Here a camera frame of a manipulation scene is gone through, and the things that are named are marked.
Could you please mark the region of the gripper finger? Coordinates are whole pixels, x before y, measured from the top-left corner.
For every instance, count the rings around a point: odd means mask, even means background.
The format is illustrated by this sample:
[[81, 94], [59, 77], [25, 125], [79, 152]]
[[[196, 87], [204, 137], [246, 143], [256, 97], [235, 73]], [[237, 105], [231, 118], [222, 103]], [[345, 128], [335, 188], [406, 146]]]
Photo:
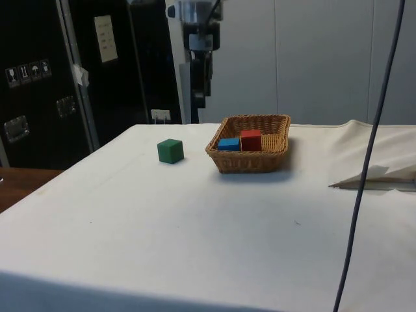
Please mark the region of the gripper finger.
[[206, 107], [206, 97], [211, 95], [213, 55], [211, 51], [195, 51], [190, 62], [192, 105], [197, 109]]

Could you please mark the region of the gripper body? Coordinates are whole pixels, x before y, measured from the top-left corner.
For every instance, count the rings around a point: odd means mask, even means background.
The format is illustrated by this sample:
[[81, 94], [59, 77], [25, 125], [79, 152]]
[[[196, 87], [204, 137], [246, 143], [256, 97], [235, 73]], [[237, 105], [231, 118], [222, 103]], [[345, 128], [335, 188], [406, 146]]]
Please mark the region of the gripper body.
[[183, 25], [183, 47], [188, 51], [216, 51], [220, 48], [220, 24], [185, 23]]

